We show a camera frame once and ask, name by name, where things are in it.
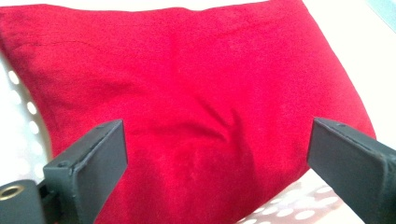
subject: brass insert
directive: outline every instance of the brass insert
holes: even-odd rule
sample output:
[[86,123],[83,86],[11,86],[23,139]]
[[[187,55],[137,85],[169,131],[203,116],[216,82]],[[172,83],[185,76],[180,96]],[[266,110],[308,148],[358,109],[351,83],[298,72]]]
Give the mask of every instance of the brass insert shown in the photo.
[[0,189],[0,201],[5,201],[20,194],[24,190],[22,185],[13,185],[5,189]]

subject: clamp jaw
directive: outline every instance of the clamp jaw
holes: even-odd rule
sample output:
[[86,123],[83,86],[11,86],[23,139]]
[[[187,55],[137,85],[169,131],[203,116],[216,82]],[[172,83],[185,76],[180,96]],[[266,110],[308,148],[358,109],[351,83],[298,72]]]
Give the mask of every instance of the clamp jaw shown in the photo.
[[343,123],[316,118],[308,164],[365,223],[396,223],[395,150]]

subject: red pillow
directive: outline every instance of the red pillow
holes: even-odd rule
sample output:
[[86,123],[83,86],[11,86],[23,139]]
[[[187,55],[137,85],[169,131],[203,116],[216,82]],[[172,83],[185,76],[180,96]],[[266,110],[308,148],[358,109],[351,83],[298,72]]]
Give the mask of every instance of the red pillow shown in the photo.
[[97,223],[233,223],[308,169],[314,117],[374,136],[301,1],[1,7],[0,36],[55,156],[95,125],[124,120],[129,166]]

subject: velvet fabric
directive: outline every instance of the velvet fabric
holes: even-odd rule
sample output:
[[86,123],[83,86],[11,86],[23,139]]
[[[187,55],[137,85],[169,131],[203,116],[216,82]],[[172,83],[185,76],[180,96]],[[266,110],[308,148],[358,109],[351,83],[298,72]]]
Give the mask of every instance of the velvet fabric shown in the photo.
[[306,172],[314,117],[374,136],[298,0],[203,11],[0,7],[0,38],[54,156],[124,120],[129,166],[97,223],[234,223]]

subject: white perforated surface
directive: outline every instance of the white perforated surface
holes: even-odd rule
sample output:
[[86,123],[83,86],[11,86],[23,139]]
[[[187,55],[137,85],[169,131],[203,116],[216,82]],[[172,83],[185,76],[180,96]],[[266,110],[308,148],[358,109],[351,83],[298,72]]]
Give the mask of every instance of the white perforated surface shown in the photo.
[[43,179],[49,157],[47,132],[17,74],[0,63],[0,186],[19,179]]
[[337,223],[340,217],[330,214],[340,211],[347,214],[343,223],[363,223],[326,182],[309,170],[238,224]]

